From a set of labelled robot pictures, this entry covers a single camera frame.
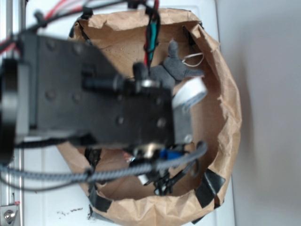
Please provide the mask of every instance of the gray braided cable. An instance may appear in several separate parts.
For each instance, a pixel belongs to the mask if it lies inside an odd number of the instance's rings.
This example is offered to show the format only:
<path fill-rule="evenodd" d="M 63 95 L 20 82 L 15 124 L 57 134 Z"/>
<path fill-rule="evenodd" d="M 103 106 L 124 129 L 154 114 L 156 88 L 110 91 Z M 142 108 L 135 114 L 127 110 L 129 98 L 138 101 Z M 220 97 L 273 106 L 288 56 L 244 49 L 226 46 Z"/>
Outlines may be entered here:
<path fill-rule="evenodd" d="M 131 175 L 141 175 L 149 173 L 152 170 L 166 170 L 168 168 L 176 168 L 180 165 L 192 162 L 201 156 L 203 156 L 207 151 L 207 144 L 205 142 L 199 143 L 195 152 L 187 154 L 185 156 L 179 157 L 174 160 L 168 160 L 164 162 L 156 162 L 155 164 L 142 163 L 137 166 L 133 166 L 126 169 L 118 169 L 105 172 L 95 172 L 91 173 L 65 173 L 65 174 L 50 174 L 50 173 L 36 173 L 36 172 L 26 172 L 17 169 L 10 169 L 4 165 L 0 164 L 0 172 L 8 173 L 17 177 L 22 177 L 32 180 L 47 180 L 47 181 L 71 181 L 71 182 L 93 182 L 102 180 L 113 180 L 117 178 L 127 177 Z"/>

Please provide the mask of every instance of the blue object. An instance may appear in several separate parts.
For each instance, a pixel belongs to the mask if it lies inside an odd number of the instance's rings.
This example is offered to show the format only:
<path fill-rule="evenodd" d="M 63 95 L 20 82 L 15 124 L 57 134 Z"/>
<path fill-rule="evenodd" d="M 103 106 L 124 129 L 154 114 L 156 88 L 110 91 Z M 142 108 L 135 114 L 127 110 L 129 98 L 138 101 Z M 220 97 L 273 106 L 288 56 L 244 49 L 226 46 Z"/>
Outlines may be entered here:
<path fill-rule="evenodd" d="M 152 50 L 152 52 L 150 53 L 150 60 L 152 60 L 152 58 L 154 56 L 153 51 L 156 46 L 157 25 L 156 25 L 156 23 L 152 22 L 150 26 L 151 26 L 150 49 Z"/>
<path fill-rule="evenodd" d="M 161 159 L 166 159 L 166 160 L 172 160 L 172 159 L 177 159 L 181 156 L 183 156 L 184 153 L 179 152 L 179 151 L 171 151 L 169 149 L 162 149 L 160 152 L 160 158 Z"/>

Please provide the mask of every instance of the black cable tie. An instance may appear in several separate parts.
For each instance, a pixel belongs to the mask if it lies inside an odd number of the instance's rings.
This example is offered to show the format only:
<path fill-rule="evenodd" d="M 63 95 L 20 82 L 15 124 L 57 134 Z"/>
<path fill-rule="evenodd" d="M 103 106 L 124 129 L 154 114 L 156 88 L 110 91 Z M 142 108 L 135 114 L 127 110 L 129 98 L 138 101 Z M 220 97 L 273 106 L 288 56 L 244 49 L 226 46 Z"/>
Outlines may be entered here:
<path fill-rule="evenodd" d="M 37 19 L 39 24 L 42 24 L 42 27 L 47 27 L 47 23 L 44 20 L 44 15 L 40 11 L 35 12 L 34 17 Z"/>
<path fill-rule="evenodd" d="M 89 7 L 83 7 L 83 14 L 81 15 L 81 19 L 88 20 L 93 15 L 92 8 Z"/>

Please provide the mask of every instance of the metal frame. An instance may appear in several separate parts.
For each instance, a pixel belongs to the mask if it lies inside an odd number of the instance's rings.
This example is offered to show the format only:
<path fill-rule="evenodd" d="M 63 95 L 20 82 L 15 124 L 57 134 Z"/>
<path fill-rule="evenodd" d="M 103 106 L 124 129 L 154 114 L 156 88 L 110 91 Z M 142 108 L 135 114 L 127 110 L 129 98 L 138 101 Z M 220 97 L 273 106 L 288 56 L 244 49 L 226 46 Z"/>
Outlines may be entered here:
<path fill-rule="evenodd" d="M 0 41 L 5 40 L 11 33 L 17 33 L 25 28 L 25 0 L 0 0 Z M 0 56 L 0 62 L 3 57 L 12 56 L 12 52 L 8 52 Z M 14 152 L 14 160 L 10 167 L 22 170 L 24 165 L 24 156 L 21 149 Z M 23 180 L 19 177 L 5 176 L 5 179 L 21 187 Z M 11 224 L 14 226 L 24 225 L 24 194 L 21 190 L 13 189 L 3 183 L 0 184 L 0 206 L 11 206 L 19 203 L 18 214 L 20 214 L 20 222 Z"/>

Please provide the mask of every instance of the gray wall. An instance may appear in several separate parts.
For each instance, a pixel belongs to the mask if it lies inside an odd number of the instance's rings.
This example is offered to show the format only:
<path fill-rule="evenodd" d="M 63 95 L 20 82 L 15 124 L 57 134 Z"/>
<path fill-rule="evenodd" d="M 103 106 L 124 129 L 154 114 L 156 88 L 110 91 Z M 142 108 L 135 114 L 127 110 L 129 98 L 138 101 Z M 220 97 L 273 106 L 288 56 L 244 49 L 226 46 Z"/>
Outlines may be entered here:
<path fill-rule="evenodd" d="M 237 226 L 301 225 L 301 0 L 216 0 L 241 94 Z"/>

